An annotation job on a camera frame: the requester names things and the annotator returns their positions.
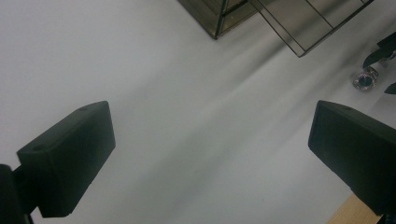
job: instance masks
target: reflective object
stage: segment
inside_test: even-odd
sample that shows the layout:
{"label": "reflective object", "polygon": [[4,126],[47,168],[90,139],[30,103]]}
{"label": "reflective object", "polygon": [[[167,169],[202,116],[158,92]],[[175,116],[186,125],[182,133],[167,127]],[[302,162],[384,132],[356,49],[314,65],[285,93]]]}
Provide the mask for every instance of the reflective object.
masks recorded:
{"label": "reflective object", "polygon": [[360,91],[368,91],[376,85],[379,74],[371,66],[353,78],[353,86]]}
{"label": "reflective object", "polygon": [[248,0],[178,0],[215,39],[257,11]]}
{"label": "reflective object", "polygon": [[249,0],[299,57],[373,1]]}

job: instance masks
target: white surface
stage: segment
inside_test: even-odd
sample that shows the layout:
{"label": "white surface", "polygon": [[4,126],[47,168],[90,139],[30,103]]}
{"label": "white surface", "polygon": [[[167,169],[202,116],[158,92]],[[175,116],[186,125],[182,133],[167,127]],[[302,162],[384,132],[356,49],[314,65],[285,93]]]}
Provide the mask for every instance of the white surface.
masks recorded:
{"label": "white surface", "polygon": [[381,117],[394,62],[368,93],[348,78],[395,10],[298,59],[259,15],[214,41],[176,0],[2,1],[0,162],[108,100],[117,147],[72,215],[35,223],[325,223],[351,191],[307,146],[316,102]]}

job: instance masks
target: glass panel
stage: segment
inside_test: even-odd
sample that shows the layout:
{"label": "glass panel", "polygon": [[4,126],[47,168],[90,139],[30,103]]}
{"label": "glass panel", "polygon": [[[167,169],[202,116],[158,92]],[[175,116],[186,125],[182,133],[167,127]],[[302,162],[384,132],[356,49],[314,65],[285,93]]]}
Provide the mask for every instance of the glass panel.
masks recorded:
{"label": "glass panel", "polygon": [[249,0],[301,57],[374,0]]}
{"label": "glass panel", "polygon": [[248,0],[178,0],[215,39],[257,11]]}
{"label": "glass panel", "polygon": [[238,8],[236,10],[232,10],[224,16],[224,22],[221,27],[221,34],[224,35],[226,32],[230,31],[239,23],[247,20],[250,16],[256,13],[256,9],[246,2],[245,4],[237,5]]}
{"label": "glass panel", "polygon": [[335,27],[363,6],[361,0],[308,0],[308,2]]}
{"label": "glass panel", "polygon": [[246,0],[228,0],[227,9],[235,7],[238,4],[243,4]]}
{"label": "glass panel", "polygon": [[178,0],[214,38],[218,34],[221,0]]}

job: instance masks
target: black object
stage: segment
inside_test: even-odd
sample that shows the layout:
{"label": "black object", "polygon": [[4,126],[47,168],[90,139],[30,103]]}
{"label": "black object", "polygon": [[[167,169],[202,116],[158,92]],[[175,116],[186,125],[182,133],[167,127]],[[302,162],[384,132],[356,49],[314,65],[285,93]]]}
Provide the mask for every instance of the black object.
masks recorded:
{"label": "black object", "polygon": [[377,43],[379,49],[371,53],[364,60],[363,69],[383,59],[392,59],[396,50],[396,32]]}
{"label": "black object", "polygon": [[395,95],[396,94],[396,83],[393,83],[390,86],[388,86],[387,89],[385,90],[385,93]]}
{"label": "black object", "polygon": [[319,101],[308,145],[376,214],[396,212],[396,130]]}
{"label": "black object", "polygon": [[0,220],[29,223],[37,206],[43,217],[69,215],[115,145],[108,102],[77,109],[18,151],[12,175],[0,166]]}

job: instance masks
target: white floor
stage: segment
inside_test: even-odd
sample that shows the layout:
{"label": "white floor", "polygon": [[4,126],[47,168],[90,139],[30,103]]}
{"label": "white floor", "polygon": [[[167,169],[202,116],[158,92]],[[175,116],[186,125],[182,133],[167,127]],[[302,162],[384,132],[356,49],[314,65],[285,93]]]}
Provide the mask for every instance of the white floor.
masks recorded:
{"label": "white floor", "polygon": [[374,1],[299,59],[260,15],[215,41],[176,0],[3,1],[0,162],[108,100],[117,147],[73,214],[35,223],[325,223],[351,191],[307,146],[316,102],[396,127],[396,63],[370,92],[349,80],[395,11]]}

